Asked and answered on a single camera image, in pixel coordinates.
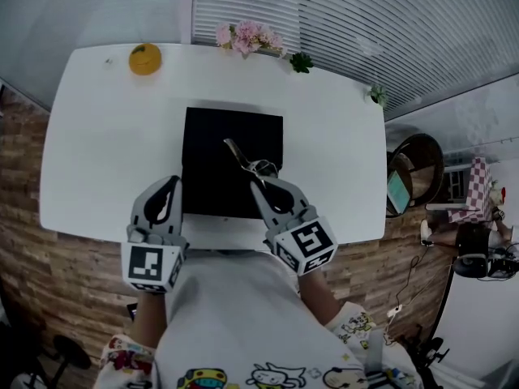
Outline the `person's left forearm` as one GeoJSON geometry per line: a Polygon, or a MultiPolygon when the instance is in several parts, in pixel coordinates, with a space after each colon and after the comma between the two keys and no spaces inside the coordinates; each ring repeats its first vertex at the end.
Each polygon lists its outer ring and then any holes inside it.
{"type": "Polygon", "coordinates": [[[139,292],[130,337],[137,344],[157,348],[166,328],[165,295],[139,292]]]}

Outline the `pale green potted plant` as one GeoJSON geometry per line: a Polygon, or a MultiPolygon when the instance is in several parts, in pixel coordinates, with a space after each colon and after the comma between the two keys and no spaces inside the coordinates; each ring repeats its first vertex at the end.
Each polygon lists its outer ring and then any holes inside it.
{"type": "Polygon", "coordinates": [[[367,97],[378,104],[381,108],[385,108],[388,102],[386,88],[383,85],[372,84],[367,91],[367,97]]]}

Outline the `person's cartoon print shirt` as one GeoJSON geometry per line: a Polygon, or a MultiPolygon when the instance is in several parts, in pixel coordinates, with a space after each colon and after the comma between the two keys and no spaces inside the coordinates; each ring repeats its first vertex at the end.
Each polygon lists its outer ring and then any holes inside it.
{"type": "Polygon", "coordinates": [[[406,350],[358,304],[320,324],[298,278],[254,251],[194,251],[165,295],[157,348],[115,335],[94,389],[424,389],[406,350]]]}

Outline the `black office chair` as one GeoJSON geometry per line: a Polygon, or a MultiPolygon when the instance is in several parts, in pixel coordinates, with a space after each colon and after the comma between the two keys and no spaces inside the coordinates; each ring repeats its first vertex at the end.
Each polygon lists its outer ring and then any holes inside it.
{"type": "Polygon", "coordinates": [[[421,334],[423,327],[420,324],[417,324],[416,327],[417,332],[410,338],[401,336],[401,342],[405,346],[416,369],[426,369],[434,361],[442,362],[450,351],[449,348],[447,348],[443,353],[440,351],[444,340],[439,337],[422,340],[421,334]]]}

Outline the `grey stand device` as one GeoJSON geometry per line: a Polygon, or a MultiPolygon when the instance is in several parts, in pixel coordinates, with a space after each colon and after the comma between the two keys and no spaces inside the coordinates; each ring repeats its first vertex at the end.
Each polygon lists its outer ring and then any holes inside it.
{"type": "Polygon", "coordinates": [[[454,261],[453,270],[465,278],[509,280],[519,272],[519,262],[511,259],[495,259],[484,254],[465,254],[454,261]]]}

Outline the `black box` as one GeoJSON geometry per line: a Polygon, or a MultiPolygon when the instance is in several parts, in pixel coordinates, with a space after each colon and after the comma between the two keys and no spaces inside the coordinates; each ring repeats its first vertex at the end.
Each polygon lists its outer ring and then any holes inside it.
{"type": "Polygon", "coordinates": [[[259,219],[251,174],[225,143],[232,139],[249,161],[283,165],[283,117],[189,107],[182,145],[182,209],[202,216],[259,219]]]}

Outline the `black stool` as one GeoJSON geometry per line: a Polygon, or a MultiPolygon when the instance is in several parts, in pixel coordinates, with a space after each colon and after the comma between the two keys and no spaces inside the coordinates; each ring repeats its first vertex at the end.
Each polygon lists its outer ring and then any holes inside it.
{"type": "Polygon", "coordinates": [[[50,381],[49,389],[57,388],[59,379],[69,365],[81,370],[88,370],[92,366],[88,354],[72,339],[57,335],[54,337],[53,343],[57,354],[62,358],[62,363],[50,381]]]}

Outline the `pink flower bouquet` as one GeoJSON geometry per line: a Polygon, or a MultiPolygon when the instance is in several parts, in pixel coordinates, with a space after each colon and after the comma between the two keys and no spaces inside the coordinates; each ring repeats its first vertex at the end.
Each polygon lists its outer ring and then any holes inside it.
{"type": "Polygon", "coordinates": [[[237,24],[216,26],[217,46],[247,58],[251,53],[266,52],[283,58],[287,49],[283,38],[267,24],[254,20],[242,20],[237,24]]]}

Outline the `person's right forearm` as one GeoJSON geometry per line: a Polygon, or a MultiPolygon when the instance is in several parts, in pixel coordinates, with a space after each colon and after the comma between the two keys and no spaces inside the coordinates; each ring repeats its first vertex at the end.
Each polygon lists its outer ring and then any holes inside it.
{"type": "Polygon", "coordinates": [[[341,303],[335,298],[320,269],[300,276],[298,288],[303,303],[320,324],[326,326],[340,312],[341,303]]]}

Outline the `white window blinds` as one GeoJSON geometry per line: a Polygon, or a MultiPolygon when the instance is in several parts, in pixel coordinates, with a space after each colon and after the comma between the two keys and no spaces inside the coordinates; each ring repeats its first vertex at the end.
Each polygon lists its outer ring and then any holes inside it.
{"type": "Polygon", "coordinates": [[[242,20],[384,88],[387,118],[519,73],[519,0],[194,0],[193,40],[211,44],[219,24],[242,20]]]}

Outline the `dark round-backed chair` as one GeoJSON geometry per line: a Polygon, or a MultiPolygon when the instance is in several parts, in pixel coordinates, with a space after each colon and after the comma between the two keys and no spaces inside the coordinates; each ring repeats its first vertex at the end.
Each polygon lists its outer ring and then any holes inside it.
{"type": "Polygon", "coordinates": [[[409,207],[426,205],[436,197],[444,176],[444,155],[435,139],[424,133],[411,135],[396,147],[390,147],[386,155],[387,179],[396,174],[410,196],[399,212],[387,195],[387,218],[397,218],[409,207]]]}

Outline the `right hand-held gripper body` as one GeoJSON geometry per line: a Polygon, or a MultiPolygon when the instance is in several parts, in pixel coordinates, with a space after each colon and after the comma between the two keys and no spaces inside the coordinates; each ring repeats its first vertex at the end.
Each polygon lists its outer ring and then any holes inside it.
{"type": "Polygon", "coordinates": [[[267,226],[265,243],[297,276],[304,276],[332,260],[338,244],[332,229],[312,205],[299,212],[278,213],[263,208],[267,226]]]}

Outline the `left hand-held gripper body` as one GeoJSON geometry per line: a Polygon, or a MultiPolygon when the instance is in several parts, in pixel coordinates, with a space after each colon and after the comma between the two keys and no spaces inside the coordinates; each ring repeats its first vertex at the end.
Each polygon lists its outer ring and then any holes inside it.
{"type": "Polygon", "coordinates": [[[173,290],[185,261],[186,238],[176,233],[127,227],[121,244],[122,278],[138,292],[165,294],[173,290]]]}

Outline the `checkered tablecloth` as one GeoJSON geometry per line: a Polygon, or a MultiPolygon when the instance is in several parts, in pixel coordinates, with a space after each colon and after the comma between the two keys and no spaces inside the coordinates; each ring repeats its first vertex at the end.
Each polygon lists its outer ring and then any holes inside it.
{"type": "Polygon", "coordinates": [[[465,206],[449,210],[450,223],[489,223],[491,221],[492,177],[489,164],[483,157],[475,157],[470,168],[469,184],[466,191],[465,206]]]}

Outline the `dark green succulent plant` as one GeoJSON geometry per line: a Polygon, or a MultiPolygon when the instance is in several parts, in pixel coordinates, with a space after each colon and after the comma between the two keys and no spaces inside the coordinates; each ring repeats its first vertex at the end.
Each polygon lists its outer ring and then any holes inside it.
{"type": "Polygon", "coordinates": [[[303,52],[293,53],[289,62],[293,71],[299,74],[309,74],[314,67],[311,57],[303,52]]]}

